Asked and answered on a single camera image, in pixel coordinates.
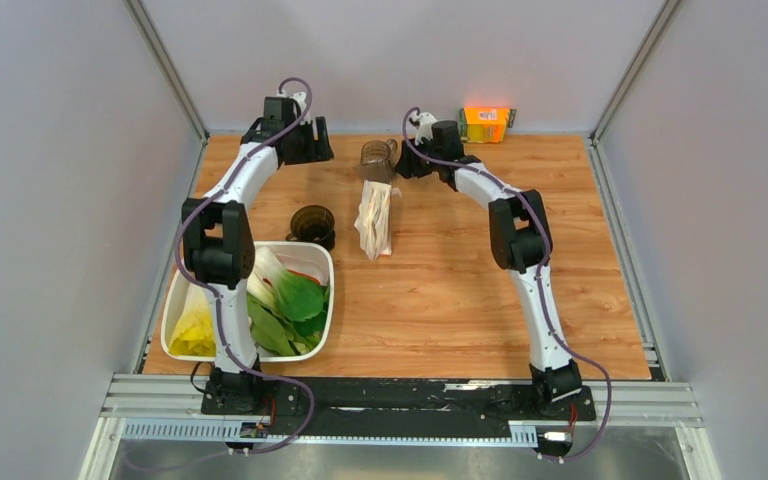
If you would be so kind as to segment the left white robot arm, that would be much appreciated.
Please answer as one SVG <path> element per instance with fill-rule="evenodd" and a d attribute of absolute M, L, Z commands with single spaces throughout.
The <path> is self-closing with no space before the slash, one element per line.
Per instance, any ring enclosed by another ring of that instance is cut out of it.
<path fill-rule="evenodd" d="M 332 158 L 323 118 L 308 117 L 310 103 L 304 92 L 266 97 L 262 116 L 243 136 L 227 172 L 203 198 L 182 206 L 176 262 L 182 276 L 213 301 L 216 353 L 203 392 L 204 414 L 260 413 L 282 380 L 261 371 L 250 333 L 246 287 L 255 245 L 247 208 L 282 165 Z"/>

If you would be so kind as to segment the clear glass coffee server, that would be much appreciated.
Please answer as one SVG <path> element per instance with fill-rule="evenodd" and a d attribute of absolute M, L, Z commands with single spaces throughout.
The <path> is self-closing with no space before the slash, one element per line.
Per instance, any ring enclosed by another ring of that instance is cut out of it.
<path fill-rule="evenodd" d="M 398 159 L 399 147 L 395 139 L 368 141 L 360 151 L 359 177 L 365 181 L 390 184 Z"/>

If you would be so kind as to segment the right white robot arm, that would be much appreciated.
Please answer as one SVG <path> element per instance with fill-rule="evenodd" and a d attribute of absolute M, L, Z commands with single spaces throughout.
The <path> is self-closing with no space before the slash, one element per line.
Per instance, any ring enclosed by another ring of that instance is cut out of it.
<path fill-rule="evenodd" d="M 416 134 L 403 137 L 400 175 L 435 172 L 441 182 L 486 209 L 492 256 L 509 274 L 527 325 L 533 410 L 544 418 L 575 416 L 583 382 L 551 291 L 548 260 L 553 244 L 541 195 L 511 186 L 467 154 L 453 120 L 413 108 L 402 127 L 413 127 Z"/>

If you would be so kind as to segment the pack of paper filters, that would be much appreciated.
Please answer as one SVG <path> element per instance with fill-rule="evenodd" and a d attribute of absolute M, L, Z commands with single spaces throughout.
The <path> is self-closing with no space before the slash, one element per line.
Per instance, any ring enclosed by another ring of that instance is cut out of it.
<path fill-rule="evenodd" d="M 392 254 L 391 205 L 401 191 L 391 184 L 365 181 L 354 227 L 360 248 L 371 261 Z"/>

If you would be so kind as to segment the dark brown coffee dripper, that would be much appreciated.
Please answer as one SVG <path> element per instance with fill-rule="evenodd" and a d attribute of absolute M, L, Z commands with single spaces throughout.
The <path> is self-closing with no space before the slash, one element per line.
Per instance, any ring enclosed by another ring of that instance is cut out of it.
<path fill-rule="evenodd" d="M 317 244 L 332 251 L 336 243 L 335 218 L 321 205 L 308 205 L 299 209 L 291 218 L 287 241 Z"/>

